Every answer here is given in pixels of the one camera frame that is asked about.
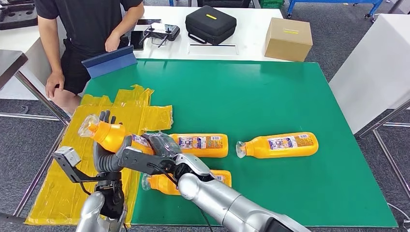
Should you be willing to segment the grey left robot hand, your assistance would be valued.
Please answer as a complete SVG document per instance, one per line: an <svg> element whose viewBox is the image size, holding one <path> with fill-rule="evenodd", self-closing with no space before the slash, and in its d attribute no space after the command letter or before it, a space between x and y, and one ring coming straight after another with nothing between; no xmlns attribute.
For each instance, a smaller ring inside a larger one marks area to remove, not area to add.
<svg viewBox="0 0 410 232"><path fill-rule="evenodd" d="M131 146L132 137L125 136L122 144L116 153L104 149L98 142L93 142L93 164L94 168L99 173L105 172L120 172L123 168L119 166L119 161L123 150Z"/></svg>

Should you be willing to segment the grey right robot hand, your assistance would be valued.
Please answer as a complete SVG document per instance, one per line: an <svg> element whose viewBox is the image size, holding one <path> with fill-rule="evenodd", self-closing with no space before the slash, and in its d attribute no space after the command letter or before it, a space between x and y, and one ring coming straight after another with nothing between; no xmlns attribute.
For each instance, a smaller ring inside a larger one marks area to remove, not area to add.
<svg viewBox="0 0 410 232"><path fill-rule="evenodd" d="M149 141L156 156L173 158L177 154L182 153L179 145L168 134L163 132L144 133L142 137Z"/></svg>

